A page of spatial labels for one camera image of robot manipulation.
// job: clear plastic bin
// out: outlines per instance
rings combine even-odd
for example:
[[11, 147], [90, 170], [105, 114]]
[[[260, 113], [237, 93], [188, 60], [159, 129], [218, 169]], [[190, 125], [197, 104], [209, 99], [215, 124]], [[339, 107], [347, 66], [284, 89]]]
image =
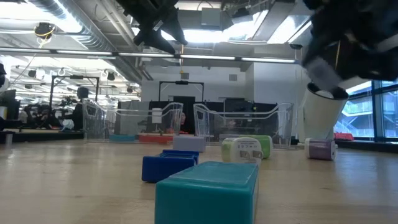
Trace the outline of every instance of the clear plastic bin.
[[83, 125], [88, 142], [168, 144], [180, 131], [182, 103], [148, 110], [149, 102], [134, 102], [141, 110], [105, 109], [83, 100]]
[[194, 104], [195, 134], [209, 145], [220, 145], [226, 138], [270, 136], [274, 148], [288, 149], [292, 137], [293, 104], [281, 103], [268, 112], [215, 112]]

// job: ceiling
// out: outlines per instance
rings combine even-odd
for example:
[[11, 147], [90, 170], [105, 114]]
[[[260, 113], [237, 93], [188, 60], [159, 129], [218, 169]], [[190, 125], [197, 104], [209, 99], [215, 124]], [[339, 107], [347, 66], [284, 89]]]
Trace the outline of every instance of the ceiling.
[[[106, 16], [103, 9], [98, 5], [99, 1], [74, 0], [74, 3], [81, 10], [79, 12], [80, 15], [90, 20], [90, 29], [98, 30], [116, 50], [130, 52], [143, 50], [144, 52], [159, 53], [158, 50], [153, 48], [132, 45], [131, 39], [126, 40], [126, 34], [124, 33], [123, 36], [120, 32], [121, 23], [132, 27], [131, 31], [133, 35], [138, 32], [136, 28], [137, 24], [130, 16], [124, 16], [123, 9], [114, 0], [107, 1], [113, 4], [123, 19], [123, 21], [118, 21], [116, 16], [112, 16], [116, 20], [116, 24], [119, 24], [119, 29], [116, 28], [115, 23], [109, 20], [109, 17]], [[304, 6], [301, 0], [295, 4], [284, 3], [281, 5], [277, 5], [276, 3], [272, 5], [268, 1], [252, 0], [250, 2], [252, 7], [249, 8], [249, 11], [254, 15], [253, 21], [233, 25], [224, 31], [213, 29], [210, 32], [206, 27], [198, 27], [201, 26], [200, 19], [203, 8], [222, 7], [227, 13], [231, 14], [236, 9], [236, 6], [247, 5], [249, 5], [247, 1], [213, 0], [209, 3], [189, 0], [180, 1], [176, 7], [180, 8], [179, 20], [189, 44], [182, 47], [176, 41], [170, 40], [169, 42], [175, 50], [184, 54], [297, 58], [299, 54], [289, 47], [287, 41], [300, 29], [303, 29], [304, 24], [308, 21], [310, 11]], [[60, 21], [51, 15], [51, 13], [44, 12], [31, 3], [16, 4], [11, 2], [0, 2], [0, 47], [39, 48], [41, 40], [34, 34], [34, 27], [39, 22], [49, 22], [57, 25], [51, 41], [46, 43], [43, 48], [87, 50], [87, 47], [81, 41], [78, 41], [80, 34], [76, 34], [76, 30], [81, 29], [79, 24], [75, 25], [70, 22], [65, 23], [65, 21]], [[306, 45], [310, 40], [309, 30], [305, 29], [292, 43]], [[269, 44], [270, 40], [273, 43], [280, 42], [283, 44]], [[126, 72], [120, 71], [120, 68], [113, 63], [113, 60], [108, 60], [107, 58], [50, 58], [39, 56], [41, 55], [33, 58], [31, 55], [14, 54], [3, 55], [0, 59], [8, 62], [7, 66], [9, 66], [9, 70], [11, 71], [10, 79], [12, 87], [18, 89], [22, 97], [28, 98], [31, 95], [30, 92], [38, 95], [40, 95], [40, 92], [48, 93], [51, 75], [63, 74], [65, 72], [64, 75], [99, 77], [99, 84], [105, 86], [99, 89], [100, 99], [102, 99], [104, 105], [114, 105], [117, 99], [123, 97], [125, 99], [139, 99], [141, 90], [138, 84], [141, 80], [152, 79], [150, 73], [145, 72], [145, 68], [150, 70], [151, 67], [181, 66], [182, 62], [184, 67], [236, 67], [244, 72], [250, 66], [248, 62], [188, 59], [181, 61], [173, 58], [168, 60], [162, 58], [142, 58], [139, 61], [125, 61], [132, 68], [139, 71], [140, 75], [136, 75], [137, 84], [132, 82], [129, 77], [123, 77], [126, 75]], [[31, 78], [27, 75], [29, 70], [38, 70], [40, 71], [38, 72], [39, 74], [44, 75]], [[108, 81], [106, 79], [107, 72], [115, 72], [115, 81]], [[27, 90], [25, 88], [26, 83], [33, 83], [33, 88]], [[66, 95], [74, 95], [75, 90], [73, 89], [75, 87], [71, 89], [68, 85], [89, 86], [92, 83], [89, 80], [64, 79], [63, 83], [60, 83], [56, 87], [55, 91], [65, 93]], [[126, 93], [128, 85], [135, 87], [135, 91], [132, 94]], [[48, 100], [47, 96], [42, 95], [44, 100]], [[107, 95], [115, 96], [114, 101], [111, 101], [110, 99], [112, 98], [107, 97]]]

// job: table surface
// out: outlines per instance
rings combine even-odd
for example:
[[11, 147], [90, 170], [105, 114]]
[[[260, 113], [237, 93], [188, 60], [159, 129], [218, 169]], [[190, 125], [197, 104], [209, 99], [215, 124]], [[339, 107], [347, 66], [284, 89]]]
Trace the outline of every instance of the table surface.
[[[155, 185], [141, 181], [142, 157], [170, 147], [73, 140], [1, 148], [0, 223], [153, 223]], [[200, 154], [209, 160], [221, 160], [219, 147]], [[256, 223], [397, 223], [397, 171], [395, 154], [339, 150], [330, 162], [274, 151], [260, 167]]]

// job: red object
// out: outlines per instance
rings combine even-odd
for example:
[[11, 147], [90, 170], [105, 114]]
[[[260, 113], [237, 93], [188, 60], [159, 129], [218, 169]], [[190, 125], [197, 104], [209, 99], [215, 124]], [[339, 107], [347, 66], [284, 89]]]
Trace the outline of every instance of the red object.
[[139, 136], [139, 142], [141, 143], [167, 144], [167, 142], [169, 141], [173, 141], [173, 136], [151, 136], [151, 135]]
[[335, 133], [335, 140], [354, 141], [354, 136], [350, 133]]

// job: teal box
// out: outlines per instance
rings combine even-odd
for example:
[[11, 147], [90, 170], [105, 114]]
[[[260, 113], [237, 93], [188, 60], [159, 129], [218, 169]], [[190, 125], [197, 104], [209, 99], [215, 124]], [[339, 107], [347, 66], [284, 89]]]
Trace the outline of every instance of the teal box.
[[155, 224], [253, 224], [257, 164], [204, 162], [156, 184]]

